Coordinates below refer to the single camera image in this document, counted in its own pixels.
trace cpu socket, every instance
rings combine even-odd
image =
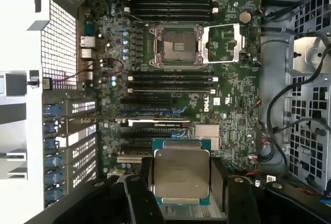
[[[208,53],[200,25],[162,24],[149,29],[154,35],[154,58],[149,65],[161,69],[199,69],[206,66]]]

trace screw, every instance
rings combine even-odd
[[[276,189],[282,189],[283,186],[281,184],[278,184],[278,183],[273,183],[272,186]]]
[[[138,176],[135,176],[133,178],[130,179],[131,181],[138,181],[139,180],[139,177]]]
[[[244,180],[243,180],[241,177],[236,177],[234,180],[235,180],[237,183],[243,183],[243,182],[244,182]]]
[[[102,186],[102,185],[104,185],[104,182],[95,183],[93,186],[94,186],[94,187],[100,187],[100,186]]]

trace green circuit board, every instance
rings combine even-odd
[[[162,0],[134,0],[134,3],[148,1]],[[165,1],[190,3],[194,0]],[[96,81],[101,113],[101,173],[107,174],[114,168],[126,173],[137,170],[138,164],[118,163],[117,157],[151,155],[151,133],[155,134],[154,138],[165,133],[174,138],[202,135],[208,138],[208,131],[204,131],[208,128],[215,142],[212,156],[222,157],[226,164],[241,169],[254,166],[248,155],[256,154],[256,134],[247,123],[246,111],[259,96],[260,64],[255,54],[260,44],[261,20],[254,13],[260,9],[261,0],[206,1],[211,3],[212,9],[218,10],[212,14],[211,21],[197,24],[186,20],[141,22],[139,18],[133,18],[134,13],[126,14],[127,5],[123,0],[93,0],[97,30],[102,35],[97,44],[101,50],[98,59],[103,59],[103,67]],[[131,0],[128,6],[132,7],[134,3]],[[239,24],[238,18],[243,12],[250,14],[251,20],[247,24]],[[164,26],[164,35],[158,42],[155,32],[160,26]],[[192,60],[198,46],[197,26],[210,26],[206,43],[210,63],[198,68],[197,60]],[[242,48],[240,61],[234,63],[238,34]],[[160,68],[162,63],[158,67],[152,65],[156,62],[156,52],[159,53],[157,49],[163,49],[160,54],[163,54],[164,68]],[[176,54],[187,59],[173,60]],[[145,98],[157,104],[138,104]],[[254,112],[252,118],[257,119],[257,116]],[[124,125],[128,120],[143,119],[189,121],[189,124],[176,128],[146,125],[138,129]]]

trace dell logo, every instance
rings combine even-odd
[[[204,98],[204,110],[203,112],[209,112],[209,96]]]

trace motherboard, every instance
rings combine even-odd
[[[210,139],[211,155],[227,166],[256,166],[246,114],[259,96],[261,0],[89,4],[101,174],[134,173],[155,138]]]

